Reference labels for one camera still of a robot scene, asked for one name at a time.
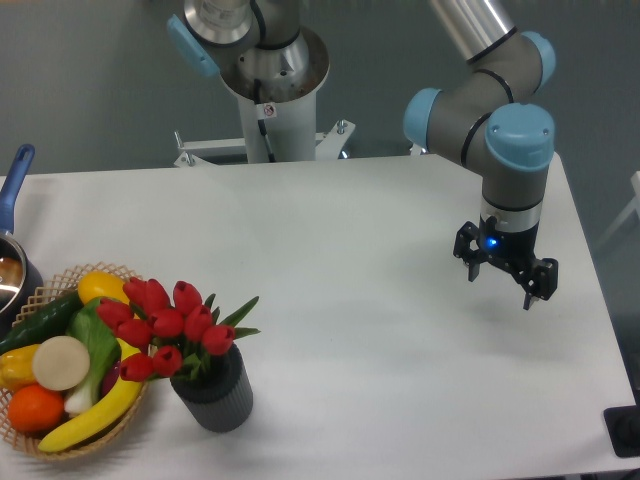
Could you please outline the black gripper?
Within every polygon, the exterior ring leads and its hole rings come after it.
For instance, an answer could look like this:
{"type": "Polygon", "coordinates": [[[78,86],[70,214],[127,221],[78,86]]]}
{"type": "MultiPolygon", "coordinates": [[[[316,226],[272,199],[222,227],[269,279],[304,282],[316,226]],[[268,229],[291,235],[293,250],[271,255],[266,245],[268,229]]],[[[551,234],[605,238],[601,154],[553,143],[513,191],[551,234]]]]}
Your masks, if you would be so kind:
{"type": "Polygon", "coordinates": [[[479,228],[467,221],[455,235],[453,255],[466,265],[469,282],[478,277],[480,265],[485,262],[509,273],[519,285],[524,286],[523,309],[529,310],[535,301],[550,299],[558,287],[559,278],[556,259],[535,259],[538,228],[536,223],[524,231],[500,231],[494,216],[481,219],[479,228]]]}

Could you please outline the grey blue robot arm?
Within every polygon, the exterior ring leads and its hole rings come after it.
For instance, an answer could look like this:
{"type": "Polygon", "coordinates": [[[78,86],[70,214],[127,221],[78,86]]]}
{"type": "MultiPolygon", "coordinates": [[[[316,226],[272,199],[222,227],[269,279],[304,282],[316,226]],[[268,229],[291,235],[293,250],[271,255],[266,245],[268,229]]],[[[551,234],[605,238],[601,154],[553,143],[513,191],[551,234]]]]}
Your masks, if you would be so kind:
{"type": "MultiPolygon", "coordinates": [[[[458,231],[453,253],[476,278],[483,264],[512,276],[527,302],[549,299],[558,263],[534,253],[555,124],[530,103],[553,74],[547,39],[520,32],[498,1],[432,5],[471,74],[454,91],[419,91],[403,131],[426,152],[482,180],[480,219],[458,231]]],[[[167,23],[184,61],[220,77],[236,97],[252,163],[316,160],[316,94],[329,71],[323,41],[296,1],[187,1],[167,23]]]]}

